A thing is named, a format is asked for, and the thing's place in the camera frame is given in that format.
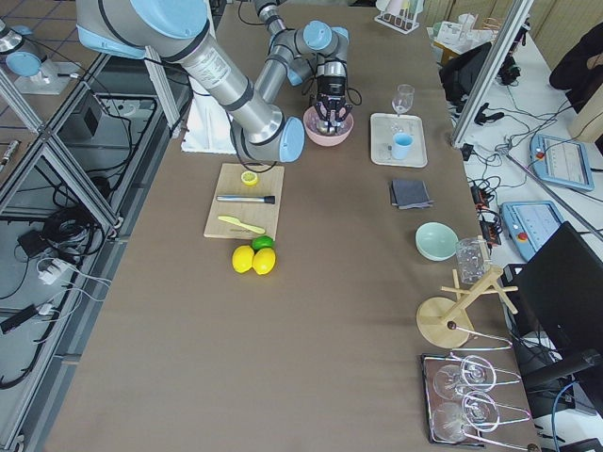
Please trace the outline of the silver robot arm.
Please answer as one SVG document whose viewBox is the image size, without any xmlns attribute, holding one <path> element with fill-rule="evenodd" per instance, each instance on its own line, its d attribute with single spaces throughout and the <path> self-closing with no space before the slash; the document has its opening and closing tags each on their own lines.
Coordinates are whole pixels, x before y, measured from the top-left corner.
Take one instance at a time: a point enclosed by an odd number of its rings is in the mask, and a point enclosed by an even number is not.
<svg viewBox="0 0 603 452">
<path fill-rule="evenodd" d="M 304 146 L 302 121 L 287 117 L 273 101 L 281 85 L 310 76 L 318 82 L 317 111 L 329 131 L 346 119 L 349 33 L 321 21 L 290 29 L 278 2 L 257 1 L 258 19 L 270 33 L 269 53 L 256 81 L 250 80 L 209 32 L 202 1 L 79 1 L 80 42 L 96 52 L 142 59 L 148 47 L 199 83 L 233 120 L 235 144 L 254 160 L 297 160 Z"/>
</svg>

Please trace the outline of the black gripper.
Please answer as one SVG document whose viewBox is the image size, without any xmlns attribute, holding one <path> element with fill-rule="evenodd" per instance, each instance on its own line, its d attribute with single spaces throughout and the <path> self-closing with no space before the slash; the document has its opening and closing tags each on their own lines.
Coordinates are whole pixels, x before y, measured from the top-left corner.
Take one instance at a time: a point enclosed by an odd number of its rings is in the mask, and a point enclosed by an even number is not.
<svg viewBox="0 0 603 452">
<path fill-rule="evenodd" d="M 318 130 L 328 129 L 328 111 L 322 101 L 332 99 L 342 99 L 346 93 L 347 69 L 342 62 L 324 62 L 317 68 L 317 99 L 314 109 L 317 113 L 315 120 Z M 341 127 L 349 116 L 352 105 L 345 100 L 341 100 L 336 107 L 336 126 Z"/>
</svg>

